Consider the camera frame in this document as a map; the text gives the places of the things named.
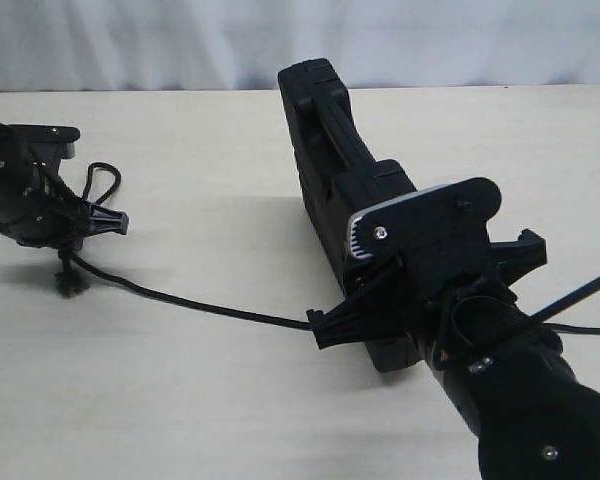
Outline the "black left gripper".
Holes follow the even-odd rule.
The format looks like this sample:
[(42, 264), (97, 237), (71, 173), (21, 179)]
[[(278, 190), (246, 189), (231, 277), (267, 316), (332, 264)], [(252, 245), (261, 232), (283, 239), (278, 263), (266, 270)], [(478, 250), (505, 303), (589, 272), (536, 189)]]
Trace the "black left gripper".
[(22, 246), (60, 248), (85, 237), (126, 235), (129, 217), (82, 200), (61, 179), (75, 156), (73, 126), (0, 122), (0, 234)]

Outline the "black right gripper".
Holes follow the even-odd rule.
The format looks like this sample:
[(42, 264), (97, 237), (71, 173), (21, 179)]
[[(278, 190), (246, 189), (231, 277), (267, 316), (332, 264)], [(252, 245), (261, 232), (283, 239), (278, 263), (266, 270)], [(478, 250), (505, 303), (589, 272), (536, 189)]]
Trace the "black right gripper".
[(406, 332), (410, 295), (402, 288), (367, 285), (329, 311), (309, 309), (306, 317), (319, 349), (350, 343), (381, 341), (381, 360), (463, 360), (484, 349), (490, 337), (480, 327), (475, 337), (460, 329), (459, 312), (471, 302), (503, 307), (519, 315), (517, 296), (510, 286), (547, 264), (546, 241), (524, 229), (514, 241), (490, 242), (487, 277), (451, 282), (434, 298), (434, 343), (428, 354)]

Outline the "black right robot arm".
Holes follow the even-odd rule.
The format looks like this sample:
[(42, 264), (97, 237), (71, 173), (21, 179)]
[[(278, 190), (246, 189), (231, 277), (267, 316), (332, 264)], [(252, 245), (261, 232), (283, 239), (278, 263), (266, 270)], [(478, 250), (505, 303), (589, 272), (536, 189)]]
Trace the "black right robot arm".
[(307, 317), (322, 348), (408, 339), (477, 437), (485, 479), (600, 479), (600, 393), (563, 355), (560, 312), (600, 276), (528, 315), (512, 284), (543, 265), (543, 240), (492, 243), (484, 228), (381, 253), (329, 312)]

